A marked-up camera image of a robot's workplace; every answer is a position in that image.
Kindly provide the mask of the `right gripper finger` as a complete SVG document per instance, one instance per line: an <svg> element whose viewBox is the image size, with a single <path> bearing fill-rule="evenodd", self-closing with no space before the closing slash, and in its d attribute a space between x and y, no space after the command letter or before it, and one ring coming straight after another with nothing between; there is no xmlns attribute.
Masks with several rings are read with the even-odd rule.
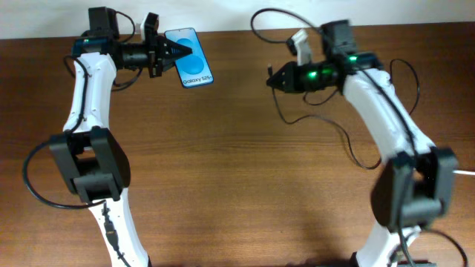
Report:
<svg viewBox="0 0 475 267"><path fill-rule="evenodd" d="M293 77L293 63L287 62L283 67L274 72L269 79L291 79Z"/></svg>
<svg viewBox="0 0 475 267"><path fill-rule="evenodd" d="M266 85L280 91L286 91L286 82L287 79L285 76L271 76L267 79Z"/></svg>

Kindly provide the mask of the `blue Galaxy smartphone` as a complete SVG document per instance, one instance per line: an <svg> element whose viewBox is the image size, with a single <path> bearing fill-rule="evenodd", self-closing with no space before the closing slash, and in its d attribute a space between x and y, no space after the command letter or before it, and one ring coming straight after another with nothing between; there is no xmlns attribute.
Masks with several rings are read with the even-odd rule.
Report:
<svg viewBox="0 0 475 267"><path fill-rule="evenodd" d="M187 27L167 30L165 37L173 42L190 47L192 54L175 62L178 76L184 88L195 88L210 85L214 77L194 28Z"/></svg>

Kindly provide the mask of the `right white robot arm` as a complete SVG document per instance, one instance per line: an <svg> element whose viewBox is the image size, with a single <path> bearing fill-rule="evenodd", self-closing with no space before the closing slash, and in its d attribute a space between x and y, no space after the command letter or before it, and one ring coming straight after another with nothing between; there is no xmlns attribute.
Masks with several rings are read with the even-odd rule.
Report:
<svg viewBox="0 0 475 267"><path fill-rule="evenodd" d="M335 86L357 110L384 169L370 195L376 223L350 265L401 266L400 256L409 254L409 245L448 212L457 158L420 131L377 56L358 51L347 20L323 24L317 32L324 61L312 61L307 32L299 30L285 41L296 61L286 63L266 83L284 93Z"/></svg>

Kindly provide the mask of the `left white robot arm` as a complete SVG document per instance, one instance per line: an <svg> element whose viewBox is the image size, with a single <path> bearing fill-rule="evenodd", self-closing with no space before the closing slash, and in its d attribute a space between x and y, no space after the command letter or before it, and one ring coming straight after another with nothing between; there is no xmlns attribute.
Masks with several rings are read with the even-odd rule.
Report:
<svg viewBox="0 0 475 267"><path fill-rule="evenodd" d="M68 190L79 197L100 227L113 266L150 266L131 216L129 161L109 127L111 94L118 70L148 70L155 78L192 53L157 32L159 16L141 24L141 42L119 38L118 12L88 10L89 30L73 44L75 88L68 120L50 151Z"/></svg>

